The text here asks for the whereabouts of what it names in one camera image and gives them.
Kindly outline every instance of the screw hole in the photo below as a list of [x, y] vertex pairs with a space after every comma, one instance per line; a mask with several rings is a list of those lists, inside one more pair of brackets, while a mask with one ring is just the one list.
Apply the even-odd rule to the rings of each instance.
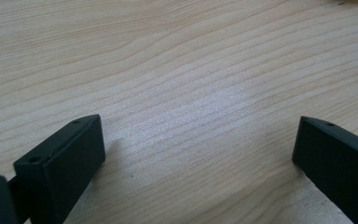
[[41, 160], [42, 158], [40, 157], [32, 157], [31, 159], [29, 159], [30, 163], [37, 163]]

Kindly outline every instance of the wooden table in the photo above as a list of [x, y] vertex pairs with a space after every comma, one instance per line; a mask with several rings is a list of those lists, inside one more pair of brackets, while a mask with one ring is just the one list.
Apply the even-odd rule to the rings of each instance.
[[65, 223], [350, 223], [291, 155], [301, 115], [358, 134], [358, 1], [0, 1], [0, 175], [95, 113]]

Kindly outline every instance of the black bracket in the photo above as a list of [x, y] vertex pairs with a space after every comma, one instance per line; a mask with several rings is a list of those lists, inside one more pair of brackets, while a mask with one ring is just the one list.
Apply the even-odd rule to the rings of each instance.
[[0, 176], [0, 224], [62, 224], [104, 160], [100, 116], [68, 123]]
[[358, 136], [336, 124], [302, 117], [293, 163], [354, 223], [358, 223]]

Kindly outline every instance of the small hole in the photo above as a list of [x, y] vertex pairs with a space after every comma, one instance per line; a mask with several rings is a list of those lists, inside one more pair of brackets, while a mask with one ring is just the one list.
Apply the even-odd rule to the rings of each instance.
[[32, 157], [31, 159], [29, 159], [30, 163], [37, 163], [41, 160], [42, 158], [40, 157]]

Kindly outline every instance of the wood grain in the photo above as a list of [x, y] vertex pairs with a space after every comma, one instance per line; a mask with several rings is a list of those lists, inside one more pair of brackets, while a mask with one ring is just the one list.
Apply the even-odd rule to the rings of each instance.
[[358, 1], [0, 1], [0, 175], [93, 113], [65, 223], [350, 223], [291, 153], [301, 115], [358, 134]]

